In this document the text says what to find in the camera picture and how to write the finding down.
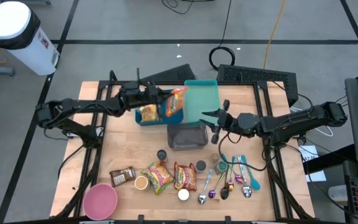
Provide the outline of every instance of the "paper sheet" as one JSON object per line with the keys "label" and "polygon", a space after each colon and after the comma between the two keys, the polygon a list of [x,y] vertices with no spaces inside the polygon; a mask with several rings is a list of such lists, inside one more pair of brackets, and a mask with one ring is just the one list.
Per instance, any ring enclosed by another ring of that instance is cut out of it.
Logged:
{"label": "paper sheet", "polygon": [[[314,154],[317,154],[316,146],[299,146],[299,150],[301,151],[302,156],[306,161],[309,161],[310,159],[318,158],[317,155],[314,155]],[[312,173],[312,174],[310,174],[310,177],[313,182],[327,181],[324,171]],[[310,182],[309,175],[306,175],[306,180],[308,182]]]}

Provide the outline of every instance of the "spice jar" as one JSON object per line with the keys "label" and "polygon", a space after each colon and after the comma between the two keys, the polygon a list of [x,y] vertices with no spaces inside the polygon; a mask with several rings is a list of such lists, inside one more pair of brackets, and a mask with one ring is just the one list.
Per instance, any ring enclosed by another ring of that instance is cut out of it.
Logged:
{"label": "spice jar", "polygon": [[161,165],[164,165],[168,162],[167,152],[165,152],[163,149],[158,150],[157,158],[160,160]]}
{"label": "spice jar", "polygon": [[211,159],[212,164],[215,165],[215,164],[219,161],[220,158],[221,158],[221,157],[219,156],[218,153],[212,153],[210,159]]}
{"label": "spice jar", "polygon": [[228,166],[225,162],[221,161],[218,164],[215,165],[215,172],[216,174],[222,174],[227,170]]}
{"label": "spice jar", "polygon": [[127,181],[134,180],[135,177],[135,169],[132,166],[123,170],[113,170],[110,172],[111,185],[113,187],[117,187]]}
{"label": "spice jar", "polygon": [[202,173],[204,172],[206,168],[206,163],[204,161],[198,161],[196,163],[196,171],[199,172],[199,173]]}

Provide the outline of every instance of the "blue container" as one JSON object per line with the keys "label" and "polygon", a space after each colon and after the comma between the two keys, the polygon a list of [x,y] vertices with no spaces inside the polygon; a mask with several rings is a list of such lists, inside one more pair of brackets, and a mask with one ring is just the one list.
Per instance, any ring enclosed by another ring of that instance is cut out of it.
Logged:
{"label": "blue container", "polygon": [[147,122],[142,122],[142,115],[139,110],[136,110],[135,111],[135,121],[140,126],[158,125],[158,124],[178,124],[181,121],[183,121],[183,110],[176,112],[171,117],[167,117],[167,115],[165,114],[166,110],[167,110],[167,101],[164,101],[161,104],[161,115],[162,115],[163,120],[147,121]]}
{"label": "blue container", "polygon": [[216,111],[220,108],[218,82],[216,80],[186,80],[185,94],[186,122],[204,119],[217,123],[218,119],[203,115],[201,112]]}

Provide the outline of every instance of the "wooden tabletop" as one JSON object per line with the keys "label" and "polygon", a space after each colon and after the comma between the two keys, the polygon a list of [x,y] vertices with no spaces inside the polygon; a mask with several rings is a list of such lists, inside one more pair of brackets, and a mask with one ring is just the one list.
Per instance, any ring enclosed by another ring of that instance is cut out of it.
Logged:
{"label": "wooden tabletop", "polygon": [[[98,82],[83,82],[78,98],[81,100],[94,100],[96,98],[97,87]],[[177,86],[160,87],[170,89]],[[119,86],[114,86],[112,96],[118,92],[118,89]],[[274,116],[290,112],[283,90],[274,83],[268,83],[268,92]],[[260,95],[261,102],[264,102],[262,91],[260,91]],[[233,117],[236,117],[239,113],[246,112],[257,114],[254,91],[251,86],[219,86],[219,98],[221,103],[225,99],[230,100],[229,112]],[[262,103],[262,106],[264,106],[264,114],[267,114],[264,103]],[[91,117],[91,114],[76,114],[74,120],[81,124],[90,124]],[[209,141],[211,136],[211,131],[208,130]],[[235,135],[231,137],[233,140],[238,138]],[[69,140],[65,157],[77,149],[81,143],[79,138]],[[298,147],[295,140],[290,140],[288,144]],[[173,174],[175,161],[179,165],[185,166],[188,166],[190,163],[195,164],[198,160],[207,162],[207,170],[202,174],[197,174],[197,191],[191,191],[189,199],[186,202],[182,202],[179,201],[177,196],[178,190],[173,188],[173,184],[170,184],[160,195],[155,195],[151,188],[145,192],[139,191],[134,187],[133,181],[127,182],[115,188],[118,194],[118,205],[115,212],[111,215],[111,219],[136,220],[138,215],[144,215],[146,220],[224,220],[224,217],[229,215],[232,220],[237,221],[275,220],[266,170],[263,172],[252,172],[254,177],[259,181],[261,189],[254,190],[251,198],[245,198],[241,192],[242,186],[235,183],[234,191],[230,193],[229,198],[222,200],[219,196],[219,191],[224,186],[222,181],[217,188],[217,196],[214,199],[208,198],[204,205],[200,205],[197,202],[197,196],[203,191],[208,170],[212,166],[209,158],[212,153],[218,151],[217,145],[209,143],[203,149],[173,151],[168,147],[167,127],[165,125],[141,127],[135,122],[133,110],[126,112],[120,118],[111,116],[108,118],[98,183],[110,184],[109,171],[124,169],[129,166],[135,168],[137,176],[140,175],[142,169],[150,163],[157,161],[156,153],[159,149],[167,151],[167,168],[171,174]],[[242,138],[238,144],[224,141],[222,152],[225,153],[227,158],[237,154],[245,154],[248,163],[255,167],[263,167],[265,165],[265,161],[261,158],[262,141],[258,137],[251,139]],[[289,147],[281,149],[281,152],[289,191],[306,212],[314,216],[299,152]],[[62,169],[50,212],[51,215],[56,215],[60,212],[75,193],[76,190],[74,189],[78,188],[84,156],[85,150],[82,150],[69,160]],[[240,174],[238,165],[234,166],[234,170]],[[215,186],[218,178],[219,176],[214,173],[207,191]],[[277,188],[277,192],[281,214],[282,217],[285,217],[285,207],[279,188]]]}

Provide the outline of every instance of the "chip bag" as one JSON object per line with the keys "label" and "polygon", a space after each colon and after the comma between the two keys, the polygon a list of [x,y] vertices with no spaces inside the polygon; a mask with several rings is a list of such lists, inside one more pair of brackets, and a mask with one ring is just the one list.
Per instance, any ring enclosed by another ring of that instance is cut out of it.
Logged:
{"label": "chip bag", "polygon": [[174,89],[171,91],[172,96],[167,99],[167,108],[165,115],[171,117],[176,112],[180,111],[185,104],[186,88]]}
{"label": "chip bag", "polygon": [[142,122],[148,121],[159,121],[160,118],[157,113],[156,105],[146,105],[138,108],[140,114],[142,115]]}
{"label": "chip bag", "polygon": [[196,186],[196,169],[191,163],[189,167],[179,166],[175,162],[175,188],[177,190],[187,189],[187,190],[197,190]]}
{"label": "chip bag", "polygon": [[175,180],[168,169],[165,166],[161,166],[159,162],[151,163],[140,173],[145,175],[152,183],[155,194],[161,193],[170,182]]}

